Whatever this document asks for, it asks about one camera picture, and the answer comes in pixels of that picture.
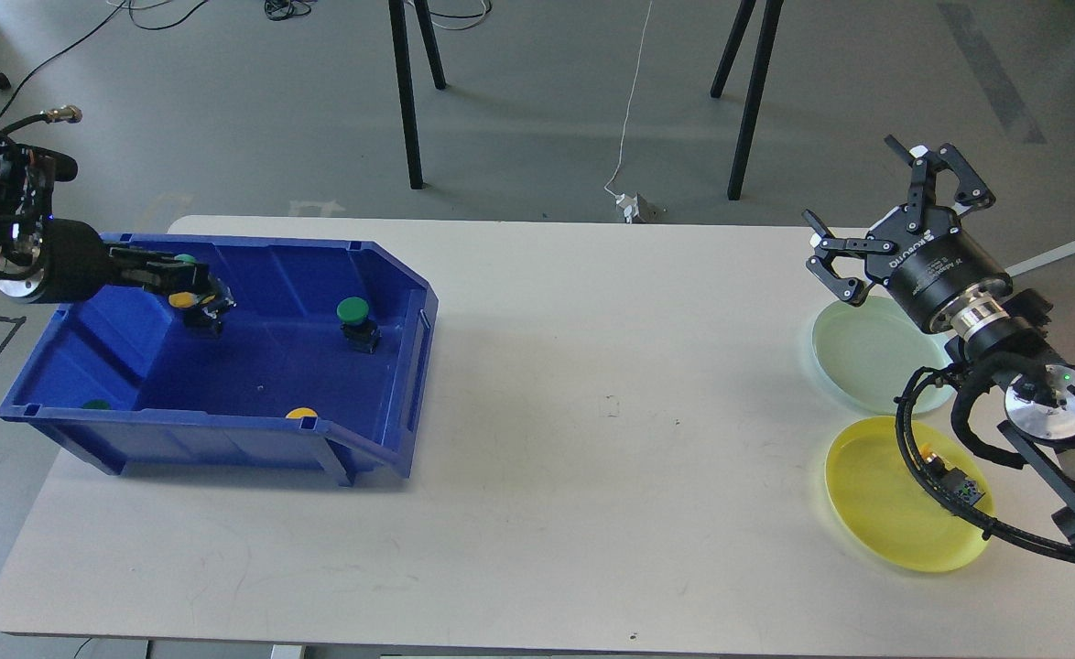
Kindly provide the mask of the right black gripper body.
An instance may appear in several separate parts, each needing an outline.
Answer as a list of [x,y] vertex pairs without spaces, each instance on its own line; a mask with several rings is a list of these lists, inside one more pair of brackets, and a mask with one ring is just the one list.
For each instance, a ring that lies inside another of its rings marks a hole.
[[952,209],[928,206],[922,230],[911,232],[905,209],[893,207],[868,238],[890,243],[892,254],[868,255],[868,275],[884,285],[926,334],[951,329],[945,309],[970,288],[1009,297],[1010,275],[961,229]]

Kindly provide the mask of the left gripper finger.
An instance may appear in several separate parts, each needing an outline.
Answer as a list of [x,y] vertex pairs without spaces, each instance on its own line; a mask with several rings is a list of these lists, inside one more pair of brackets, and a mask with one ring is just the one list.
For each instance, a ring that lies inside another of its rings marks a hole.
[[197,291],[170,292],[166,293],[164,298],[171,309],[203,314],[207,317],[219,317],[236,309],[231,288],[215,275],[207,275],[207,283]]
[[108,243],[109,284],[143,289],[210,289],[210,267],[178,254],[146,250],[130,243]]

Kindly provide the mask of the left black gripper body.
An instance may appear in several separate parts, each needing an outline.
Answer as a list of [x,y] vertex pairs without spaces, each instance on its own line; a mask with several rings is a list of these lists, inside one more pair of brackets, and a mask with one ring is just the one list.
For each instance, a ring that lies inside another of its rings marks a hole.
[[0,280],[0,292],[18,303],[81,303],[112,283],[114,259],[90,225],[55,220],[45,225],[35,274]]

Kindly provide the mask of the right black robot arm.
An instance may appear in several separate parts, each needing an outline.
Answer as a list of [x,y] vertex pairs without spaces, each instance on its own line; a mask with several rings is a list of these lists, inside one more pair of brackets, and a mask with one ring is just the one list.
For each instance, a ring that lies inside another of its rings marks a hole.
[[[895,398],[895,445],[918,487],[942,508],[1001,541],[1075,565],[1075,479],[1047,455],[1075,449],[1075,363],[1047,339],[1052,306],[1033,289],[1015,291],[1010,275],[961,226],[964,214],[995,198],[954,145],[885,145],[909,167],[907,199],[864,237],[834,237],[813,211],[812,274],[842,303],[861,306],[882,286],[928,335],[950,332],[947,367],[919,367]],[[914,436],[913,412],[924,388],[948,385],[955,436],[978,459],[1033,469],[1062,500],[1052,520],[1064,542],[1033,535],[976,506]]]

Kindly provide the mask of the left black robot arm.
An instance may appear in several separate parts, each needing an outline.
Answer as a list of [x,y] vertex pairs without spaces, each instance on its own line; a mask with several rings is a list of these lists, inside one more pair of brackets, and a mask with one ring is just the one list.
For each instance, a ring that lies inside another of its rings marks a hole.
[[0,129],[0,291],[27,304],[81,303],[111,286],[164,297],[191,327],[215,327],[233,309],[231,289],[188,254],[149,250],[103,238],[89,224],[57,216],[57,183],[78,166],[57,151],[22,145],[13,133],[31,124],[77,124],[64,105]]

